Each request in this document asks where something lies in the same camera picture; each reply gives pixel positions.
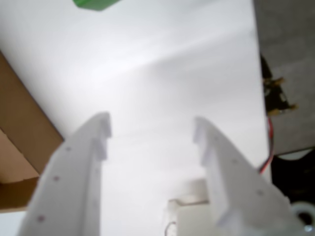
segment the red wire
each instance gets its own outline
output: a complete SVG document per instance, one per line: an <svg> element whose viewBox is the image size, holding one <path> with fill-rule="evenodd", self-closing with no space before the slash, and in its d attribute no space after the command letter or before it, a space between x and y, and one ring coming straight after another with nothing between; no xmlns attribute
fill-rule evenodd
<svg viewBox="0 0 315 236"><path fill-rule="evenodd" d="M266 160L266 162L259 168L259 172L261 174L265 171L267 166L272 162L272 159L274 157L274 127L269 117L268 117L268 124L269 124L270 152L269 152L269 157Z"/></svg>

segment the gray surface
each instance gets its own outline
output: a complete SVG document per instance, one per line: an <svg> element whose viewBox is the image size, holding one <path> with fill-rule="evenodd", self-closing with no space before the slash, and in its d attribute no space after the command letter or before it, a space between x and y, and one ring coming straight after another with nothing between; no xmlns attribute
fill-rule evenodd
<svg viewBox="0 0 315 236"><path fill-rule="evenodd" d="M275 153L315 146L315 1L255 0L260 50L291 104L272 117Z"/></svg>

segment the green block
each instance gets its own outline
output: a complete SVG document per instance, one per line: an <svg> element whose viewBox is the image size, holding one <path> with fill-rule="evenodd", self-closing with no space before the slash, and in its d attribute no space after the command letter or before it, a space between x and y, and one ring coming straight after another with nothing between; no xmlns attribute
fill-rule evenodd
<svg viewBox="0 0 315 236"><path fill-rule="evenodd" d="M73 0L73 1L80 8L101 11L118 2L119 0Z"/></svg>

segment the brown cardboard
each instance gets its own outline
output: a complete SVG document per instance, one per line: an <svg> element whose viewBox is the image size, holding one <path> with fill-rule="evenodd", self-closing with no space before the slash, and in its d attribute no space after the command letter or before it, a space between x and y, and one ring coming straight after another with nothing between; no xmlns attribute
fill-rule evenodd
<svg viewBox="0 0 315 236"><path fill-rule="evenodd" d="M24 210L36 188L38 178L0 184L0 212Z"/></svg>
<svg viewBox="0 0 315 236"><path fill-rule="evenodd" d="M0 212L25 209L62 141L0 52Z"/></svg>
<svg viewBox="0 0 315 236"><path fill-rule="evenodd" d="M0 130L0 183L38 177L36 170Z"/></svg>
<svg viewBox="0 0 315 236"><path fill-rule="evenodd" d="M1 53L0 128L38 173L63 141Z"/></svg>

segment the white table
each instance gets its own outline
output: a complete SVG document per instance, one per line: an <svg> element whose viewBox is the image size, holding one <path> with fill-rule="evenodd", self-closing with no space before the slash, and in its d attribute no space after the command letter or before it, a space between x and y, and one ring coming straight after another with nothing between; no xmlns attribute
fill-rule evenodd
<svg viewBox="0 0 315 236"><path fill-rule="evenodd" d="M0 3L0 48L67 137L109 111L103 235L161 233L169 199L203 191L192 143L204 116L259 166L268 155L250 0Z"/></svg>

